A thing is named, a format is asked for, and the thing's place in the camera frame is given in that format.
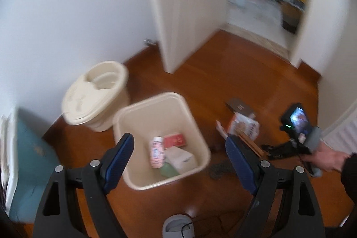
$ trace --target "beige bucket with lid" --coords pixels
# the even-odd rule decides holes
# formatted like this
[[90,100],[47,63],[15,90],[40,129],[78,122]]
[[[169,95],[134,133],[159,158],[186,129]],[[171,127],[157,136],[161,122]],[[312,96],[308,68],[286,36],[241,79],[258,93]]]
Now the beige bucket with lid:
[[128,75],[127,68],[114,61],[99,63],[81,75],[62,100],[66,122],[97,132],[109,129],[115,113],[130,104]]

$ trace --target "red box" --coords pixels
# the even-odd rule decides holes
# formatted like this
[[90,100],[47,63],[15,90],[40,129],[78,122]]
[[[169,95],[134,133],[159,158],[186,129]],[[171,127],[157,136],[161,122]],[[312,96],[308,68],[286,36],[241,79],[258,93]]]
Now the red box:
[[174,133],[172,135],[166,135],[164,136],[164,148],[170,148],[172,146],[184,146],[186,145],[186,140],[183,136],[183,134],[180,133]]

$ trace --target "white wall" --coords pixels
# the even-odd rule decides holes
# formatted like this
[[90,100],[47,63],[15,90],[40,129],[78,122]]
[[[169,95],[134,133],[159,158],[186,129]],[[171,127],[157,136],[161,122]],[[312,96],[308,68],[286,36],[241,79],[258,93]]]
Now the white wall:
[[303,60],[324,75],[336,50],[348,11],[349,0],[308,0],[291,63],[298,67]]
[[78,76],[156,38],[149,0],[0,0],[0,114],[18,104],[43,134]]
[[324,130],[331,126],[328,131],[357,107],[357,0],[348,4],[342,37],[318,87],[318,124]]

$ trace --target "controller screen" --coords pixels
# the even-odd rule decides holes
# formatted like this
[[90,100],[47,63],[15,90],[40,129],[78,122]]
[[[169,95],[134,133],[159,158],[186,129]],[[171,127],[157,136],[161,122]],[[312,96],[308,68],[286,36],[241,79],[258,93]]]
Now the controller screen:
[[297,133],[301,133],[303,129],[308,125],[308,120],[304,113],[304,110],[301,108],[296,108],[295,111],[291,114],[290,120],[294,125],[294,129]]

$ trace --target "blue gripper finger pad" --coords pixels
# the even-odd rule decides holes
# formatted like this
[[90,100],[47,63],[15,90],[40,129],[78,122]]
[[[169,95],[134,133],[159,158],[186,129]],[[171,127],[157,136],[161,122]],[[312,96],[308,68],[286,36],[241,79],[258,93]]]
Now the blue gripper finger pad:
[[258,188],[255,184],[254,172],[231,137],[226,139],[226,152],[243,188],[255,195]]
[[114,153],[105,171],[105,183],[103,186],[105,194],[108,194],[117,187],[121,175],[134,151],[134,137],[128,133],[124,134],[117,146],[111,149],[111,151],[113,150],[116,151],[116,154]]

